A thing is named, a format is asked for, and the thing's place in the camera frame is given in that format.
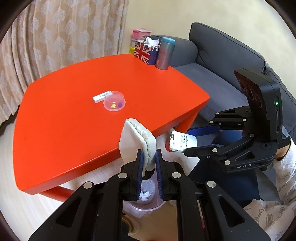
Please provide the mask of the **person's right hand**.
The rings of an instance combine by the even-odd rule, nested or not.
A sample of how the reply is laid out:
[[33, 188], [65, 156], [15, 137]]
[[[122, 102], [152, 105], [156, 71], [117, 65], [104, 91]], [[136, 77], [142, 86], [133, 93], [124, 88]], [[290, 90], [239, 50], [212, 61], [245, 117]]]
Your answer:
[[289, 151], [289, 149], [290, 149], [290, 143], [287, 146], [278, 149], [274, 157], [276, 161], [280, 161], [281, 159], [283, 159], [287, 154], [287, 152]]

